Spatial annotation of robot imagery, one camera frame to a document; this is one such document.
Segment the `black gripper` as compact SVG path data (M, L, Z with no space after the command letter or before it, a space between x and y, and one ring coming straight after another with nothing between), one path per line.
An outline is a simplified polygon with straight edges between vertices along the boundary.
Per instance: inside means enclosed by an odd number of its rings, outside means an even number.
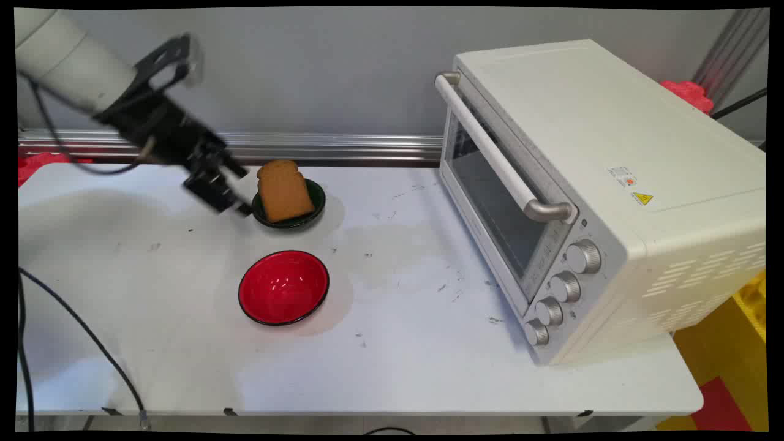
M184 167L190 174L184 188L217 213L234 209L244 217L252 206L230 187L221 167L237 178L246 168L226 149L227 145L205 123L184 111L162 89L140 86L124 93L115 103L94 115L140 149L140 161Z

